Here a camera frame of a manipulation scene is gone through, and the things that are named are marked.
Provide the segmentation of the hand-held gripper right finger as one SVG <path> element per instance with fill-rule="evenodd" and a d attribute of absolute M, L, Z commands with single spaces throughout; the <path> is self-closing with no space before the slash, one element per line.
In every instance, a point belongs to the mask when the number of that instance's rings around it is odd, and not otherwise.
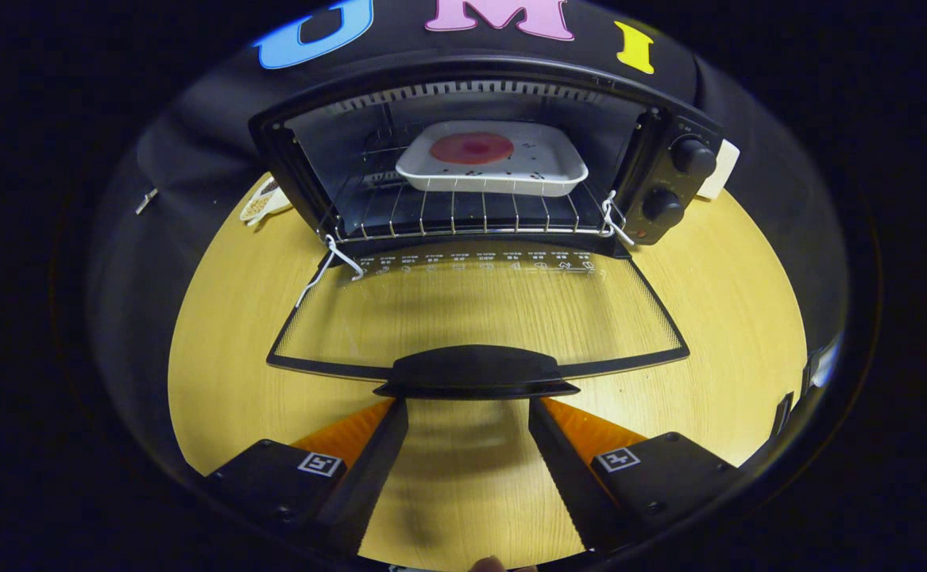
<path fill-rule="evenodd" d="M 528 430 L 588 551 L 645 542 L 738 481 L 735 464 L 678 432 L 646 438 L 556 399 L 531 399 Z"/>

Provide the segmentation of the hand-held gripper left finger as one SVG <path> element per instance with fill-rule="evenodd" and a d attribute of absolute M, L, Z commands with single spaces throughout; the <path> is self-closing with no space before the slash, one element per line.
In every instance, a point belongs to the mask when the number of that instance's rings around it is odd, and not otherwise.
<path fill-rule="evenodd" d="M 355 557 L 408 427 L 405 399 L 383 400 L 293 444 L 260 439 L 205 481 L 267 535 Z"/>

